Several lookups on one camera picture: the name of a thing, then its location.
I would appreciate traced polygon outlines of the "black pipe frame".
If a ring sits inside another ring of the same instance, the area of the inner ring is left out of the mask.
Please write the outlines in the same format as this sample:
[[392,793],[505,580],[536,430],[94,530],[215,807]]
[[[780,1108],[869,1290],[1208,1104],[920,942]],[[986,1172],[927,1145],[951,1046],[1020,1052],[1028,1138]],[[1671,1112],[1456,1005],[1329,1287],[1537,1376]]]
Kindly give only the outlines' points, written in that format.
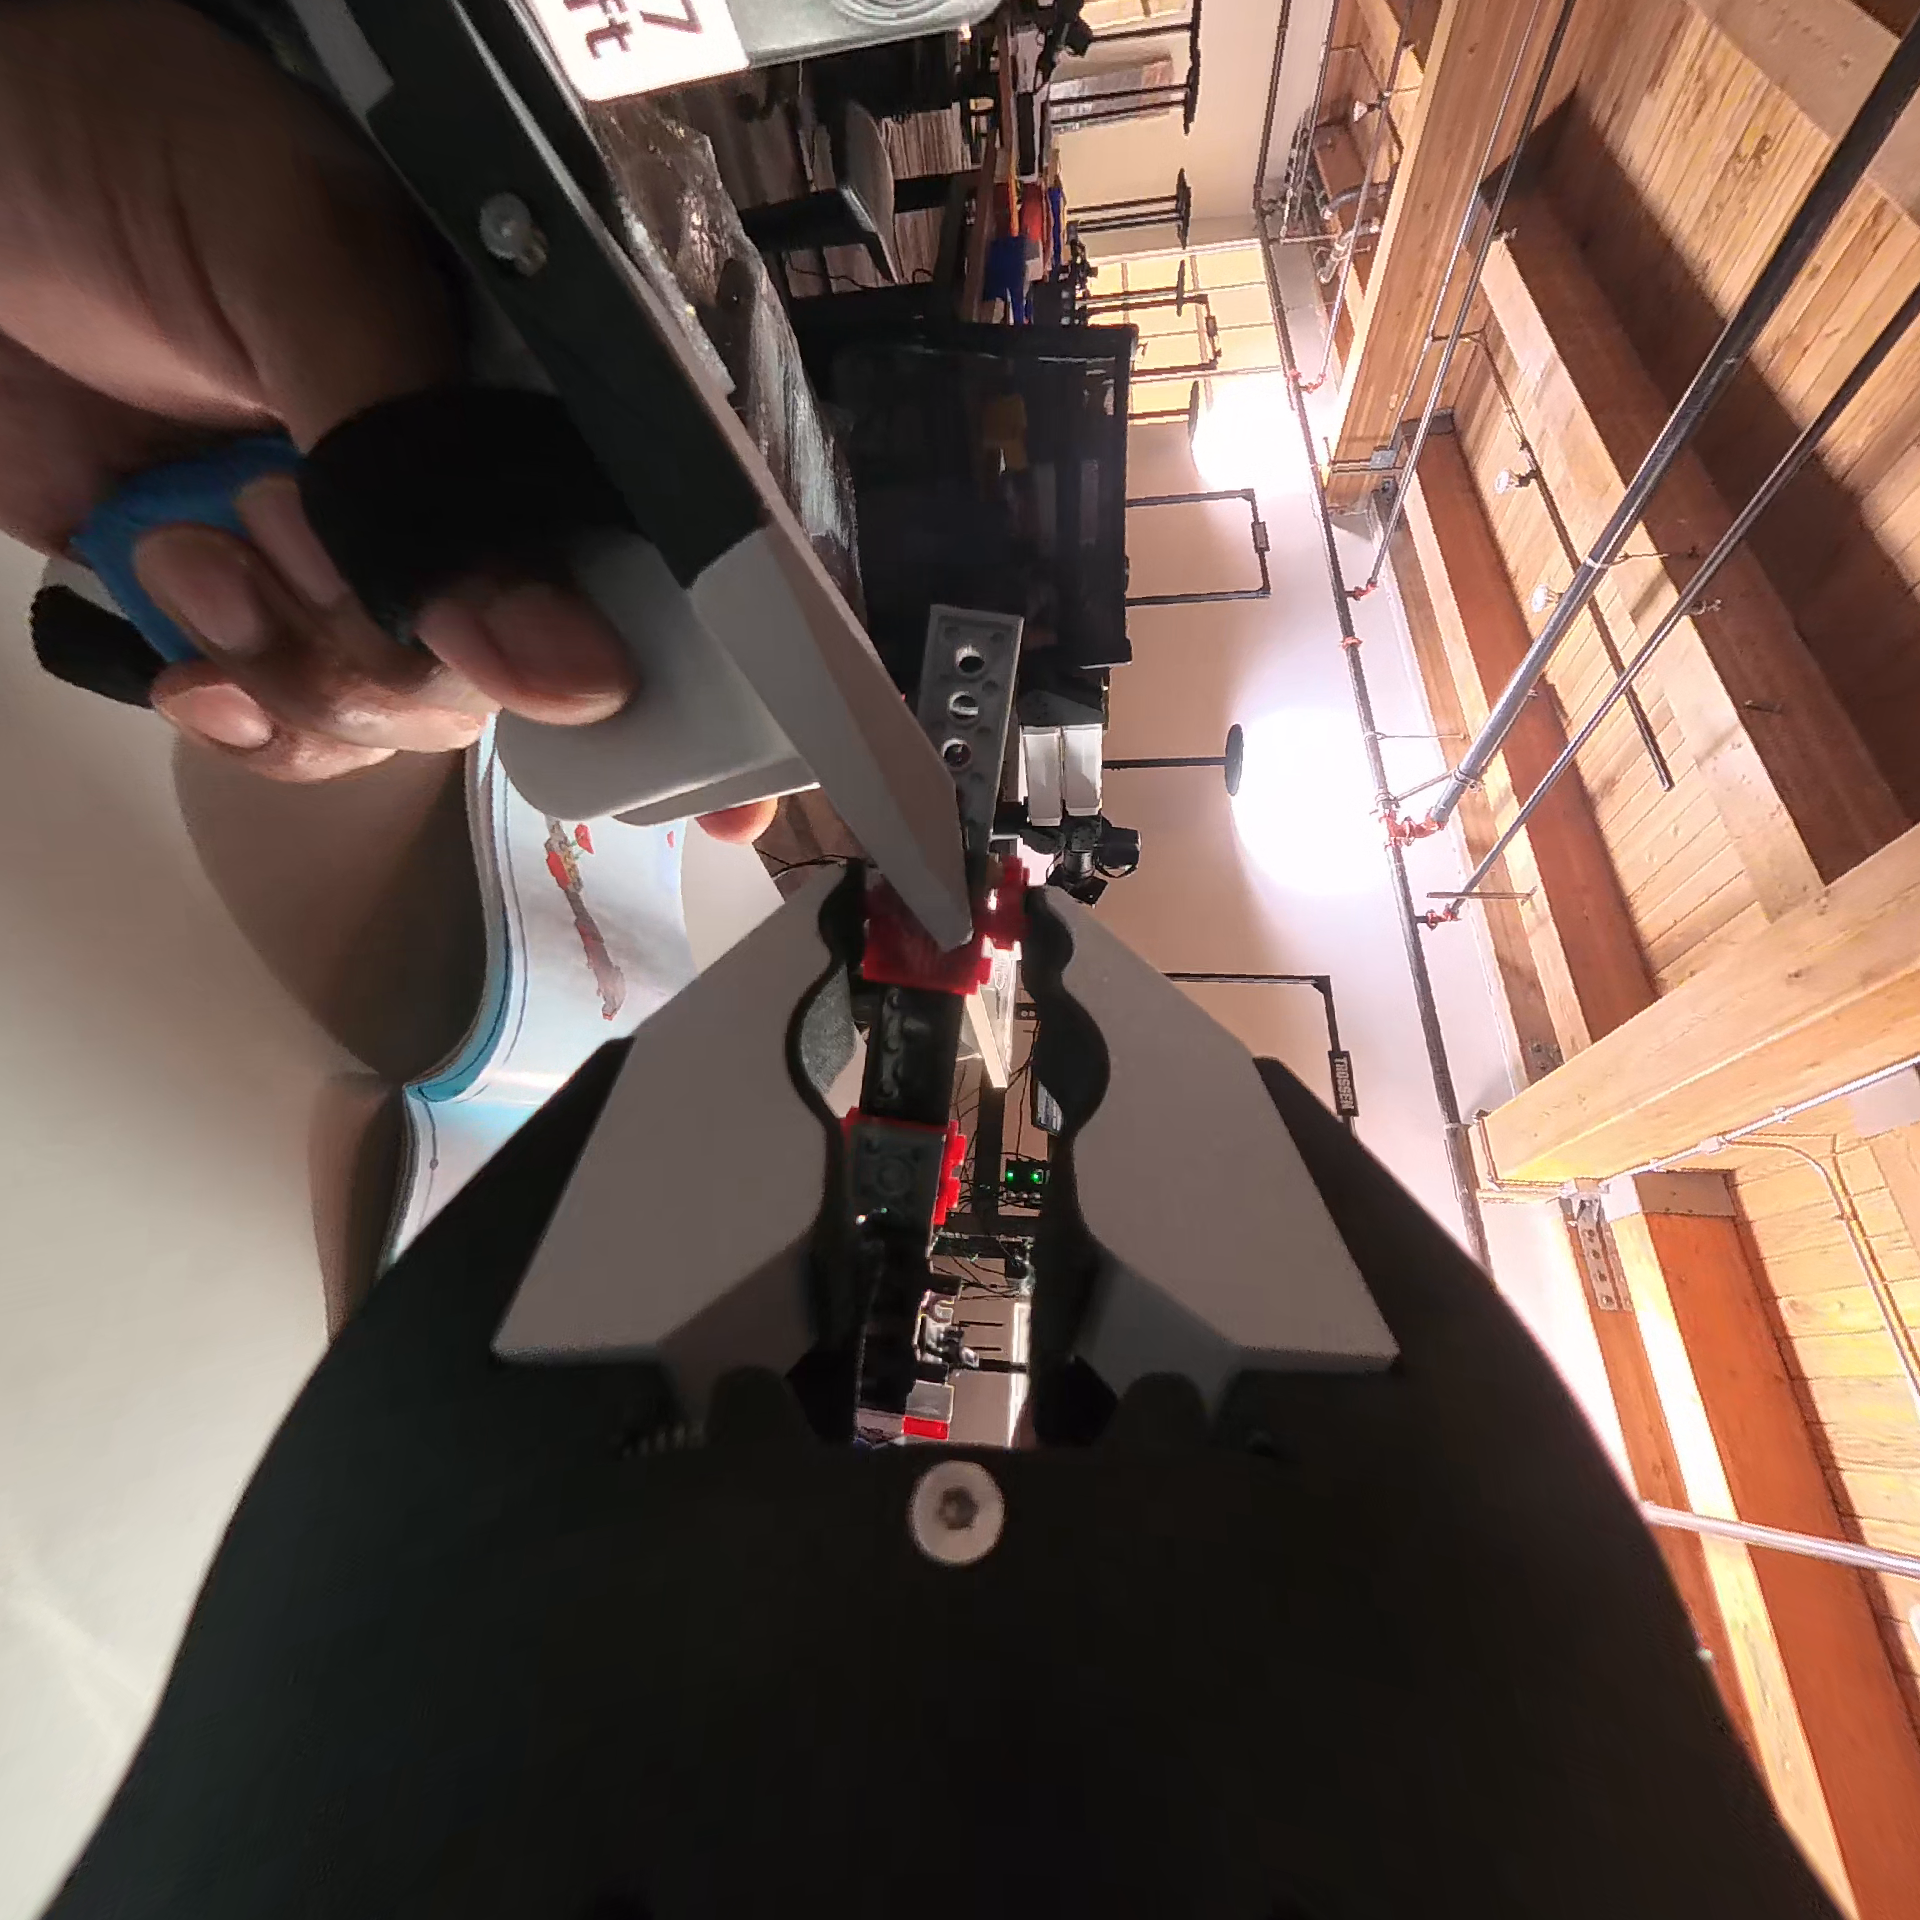
[[1359,1104],[1352,1078],[1352,1055],[1338,1034],[1337,1001],[1328,973],[1172,969],[1165,977],[1184,986],[1300,986],[1314,991],[1320,1001],[1328,1031],[1328,1084],[1332,1093],[1332,1112],[1348,1133],[1354,1133]]
[[1124,605],[1133,608],[1205,608],[1205,605],[1240,605],[1264,601],[1272,591],[1272,575],[1269,568],[1271,537],[1258,512],[1256,492],[1249,487],[1220,489],[1189,489],[1177,493],[1128,496],[1124,508],[1128,512],[1144,509],[1181,509],[1212,504],[1240,504],[1247,513],[1247,535],[1256,561],[1256,584],[1224,588],[1224,590],[1192,590],[1192,591],[1128,591]]

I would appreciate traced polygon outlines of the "grey desk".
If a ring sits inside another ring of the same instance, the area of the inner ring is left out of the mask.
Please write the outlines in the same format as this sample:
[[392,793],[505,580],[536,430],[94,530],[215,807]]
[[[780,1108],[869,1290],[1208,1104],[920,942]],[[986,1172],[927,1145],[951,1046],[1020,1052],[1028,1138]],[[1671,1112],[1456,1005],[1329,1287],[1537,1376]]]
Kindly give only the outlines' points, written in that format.
[[484,962],[461,761],[271,784],[47,678],[5,541],[1,1905],[148,1725]]

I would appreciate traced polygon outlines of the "black floor lamp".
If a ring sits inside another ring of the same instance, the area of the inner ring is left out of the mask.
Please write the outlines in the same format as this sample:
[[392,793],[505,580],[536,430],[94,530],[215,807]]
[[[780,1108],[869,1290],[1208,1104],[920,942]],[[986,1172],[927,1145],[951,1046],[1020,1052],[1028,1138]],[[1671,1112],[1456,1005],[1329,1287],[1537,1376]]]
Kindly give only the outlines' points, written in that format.
[[1229,800],[1240,793],[1246,769],[1246,733],[1229,724],[1222,745],[1213,753],[1152,753],[1152,756],[1102,756],[1102,772],[1217,772]]

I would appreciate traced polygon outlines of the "person's left hand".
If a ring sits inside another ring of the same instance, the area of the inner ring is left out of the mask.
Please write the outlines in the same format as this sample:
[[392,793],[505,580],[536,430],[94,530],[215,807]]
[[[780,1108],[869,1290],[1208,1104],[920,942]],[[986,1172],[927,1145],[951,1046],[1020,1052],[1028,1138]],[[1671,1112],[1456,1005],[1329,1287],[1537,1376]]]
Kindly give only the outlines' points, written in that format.
[[[463,369],[416,213],[310,90],[182,4],[5,4],[5,532],[42,554],[130,476],[280,426],[310,449]],[[391,639],[288,476],[240,535],[162,528],[135,575],[198,645],[150,706],[269,780],[458,751],[493,713],[586,726],[634,692],[618,638],[489,561]]]

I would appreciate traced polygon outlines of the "silver wrapped bundle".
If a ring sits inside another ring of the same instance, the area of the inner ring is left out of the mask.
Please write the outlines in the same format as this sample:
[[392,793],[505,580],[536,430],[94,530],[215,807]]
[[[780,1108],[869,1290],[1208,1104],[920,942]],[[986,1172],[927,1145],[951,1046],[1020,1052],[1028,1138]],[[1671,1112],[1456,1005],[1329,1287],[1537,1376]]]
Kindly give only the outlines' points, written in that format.
[[586,110],[634,263],[669,285],[727,372],[729,402],[855,616],[856,508],[848,462],[804,372],[776,285],[708,136],[655,98]]

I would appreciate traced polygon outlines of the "black mesh cart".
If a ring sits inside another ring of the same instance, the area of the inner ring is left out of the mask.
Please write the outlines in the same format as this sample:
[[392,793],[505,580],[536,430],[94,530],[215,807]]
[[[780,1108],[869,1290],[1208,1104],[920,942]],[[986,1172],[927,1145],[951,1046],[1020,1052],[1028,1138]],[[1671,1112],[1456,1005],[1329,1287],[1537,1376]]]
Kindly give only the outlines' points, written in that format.
[[1022,616],[1022,656],[1132,662],[1124,558],[1136,327],[814,332],[848,462],[869,638],[910,680],[933,605]]

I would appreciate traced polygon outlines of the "toy brick model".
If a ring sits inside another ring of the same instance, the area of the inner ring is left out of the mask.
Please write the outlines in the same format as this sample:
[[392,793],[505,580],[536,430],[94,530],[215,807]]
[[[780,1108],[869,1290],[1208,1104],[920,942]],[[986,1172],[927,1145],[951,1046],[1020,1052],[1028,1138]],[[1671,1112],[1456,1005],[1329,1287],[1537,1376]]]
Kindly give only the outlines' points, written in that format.
[[861,898],[855,1008],[865,1013],[865,1061],[845,1114],[848,1207],[861,1325],[855,1343],[855,1440],[879,1448],[941,1438],[941,1413],[910,1404],[926,1383],[920,1310],[941,1224],[961,1191],[967,1136],[952,1080],[968,999],[992,983],[1024,934],[1025,876],[994,847],[1005,737],[1014,711],[1022,618],[933,608],[916,716],[954,794],[970,930],[952,948],[871,876]]

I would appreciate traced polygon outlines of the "metal ceiling pipe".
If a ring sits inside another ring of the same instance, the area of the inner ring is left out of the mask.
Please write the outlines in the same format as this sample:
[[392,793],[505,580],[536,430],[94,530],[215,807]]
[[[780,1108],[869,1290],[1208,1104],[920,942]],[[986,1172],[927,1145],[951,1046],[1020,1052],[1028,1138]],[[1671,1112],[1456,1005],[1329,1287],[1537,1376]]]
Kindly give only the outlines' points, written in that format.
[[[1727,321],[1722,321],[1719,337],[1674,399],[1668,417],[1642,453],[1638,465],[1632,471],[1629,479],[1623,482],[1623,492],[1612,516],[1601,524],[1596,540],[1590,540],[1588,550],[1574,565],[1572,577],[1553,602],[1553,612],[1549,615],[1542,633],[1524,652],[1513,677],[1492,704],[1487,720],[1471,737],[1471,745],[1461,764],[1447,776],[1440,797],[1422,817],[1420,832],[1438,832],[1470,784],[1474,784],[1496,756],[1508,730],[1521,718],[1535,685],[1545,678],[1548,662],[1552,661],[1557,646],[1576,621],[1576,615],[1590,602],[1596,590],[1612,575],[1634,525],[1642,521],[1645,508],[1658,493],[1663,482],[1672,478],[1672,469],[1692,447],[1698,430],[1708,423],[1719,399],[1732,388],[1736,372],[1750,358],[1760,335],[1776,318],[1794,280],[1810,263],[1818,242],[1823,242],[1828,230],[1834,225],[1847,201],[1870,174],[1872,162],[1893,140],[1896,125],[1916,101],[1916,88],[1918,24],[1913,20],[1893,44],[1870,90],[1862,96],[1847,128],[1834,136],[1831,154],[1782,228],[1782,234],[1740,301],[1740,308],[1732,318],[1727,318]],[[1678,616],[1692,610],[1694,601],[1736,553],[1748,528],[1806,465],[1817,441],[1840,417],[1844,402],[1847,399],[1831,402],[1814,424],[1800,432],[1789,453],[1776,462],[1776,469],[1766,476],[1761,487],[1746,501],[1734,521],[1729,521],[1729,530],[1716,541],[1716,545],[1709,549],[1692,582],[1680,590],[1665,623],[1654,631],[1654,638],[1641,645],[1641,652],[1629,665],[1618,669],[1616,682],[1601,696],[1596,720],[1608,713],[1608,708],[1620,701],[1626,690],[1632,690],[1636,673],[1658,652]]]

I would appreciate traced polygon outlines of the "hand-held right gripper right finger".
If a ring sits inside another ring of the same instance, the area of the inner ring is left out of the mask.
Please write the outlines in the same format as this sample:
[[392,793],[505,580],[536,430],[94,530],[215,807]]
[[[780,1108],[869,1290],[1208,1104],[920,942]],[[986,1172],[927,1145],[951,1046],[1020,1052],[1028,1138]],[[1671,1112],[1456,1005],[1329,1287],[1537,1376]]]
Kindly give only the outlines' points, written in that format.
[[1087,908],[1025,898],[1033,1071],[1055,1105],[1038,1334],[1113,1396],[1375,1376],[1399,1358],[1252,1054]]

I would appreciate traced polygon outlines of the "brick instruction booklet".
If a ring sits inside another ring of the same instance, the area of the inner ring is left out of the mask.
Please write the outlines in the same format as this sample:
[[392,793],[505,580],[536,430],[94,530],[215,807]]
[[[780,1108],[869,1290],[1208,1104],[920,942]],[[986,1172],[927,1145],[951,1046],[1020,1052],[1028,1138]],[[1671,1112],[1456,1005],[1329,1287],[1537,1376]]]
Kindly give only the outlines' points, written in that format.
[[490,730],[463,807],[484,933],[477,1002],[453,1052],[400,1093],[400,1175],[381,1263],[575,1070],[678,994],[782,902],[749,846],[696,823],[580,821],[532,807]]

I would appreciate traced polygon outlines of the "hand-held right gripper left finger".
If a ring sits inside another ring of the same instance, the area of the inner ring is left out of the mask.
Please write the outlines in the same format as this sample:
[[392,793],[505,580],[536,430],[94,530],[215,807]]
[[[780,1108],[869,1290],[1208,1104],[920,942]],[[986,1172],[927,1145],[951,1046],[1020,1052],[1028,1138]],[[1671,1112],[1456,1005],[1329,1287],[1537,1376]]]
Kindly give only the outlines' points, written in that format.
[[631,1034],[493,1332],[508,1362],[638,1360],[682,1404],[820,1338],[808,1245],[836,1127],[801,1055],[858,898],[790,896]]

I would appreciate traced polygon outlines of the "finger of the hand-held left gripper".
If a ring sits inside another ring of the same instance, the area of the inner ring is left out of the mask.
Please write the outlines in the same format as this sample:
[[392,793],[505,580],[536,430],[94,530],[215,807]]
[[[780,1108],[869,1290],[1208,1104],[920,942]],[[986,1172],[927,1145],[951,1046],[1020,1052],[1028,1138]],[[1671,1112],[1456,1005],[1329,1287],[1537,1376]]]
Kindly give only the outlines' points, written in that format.
[[973,926],[954,785],[792,513],[708,565],[692,610],[926,934],[938,948],[965,943]]

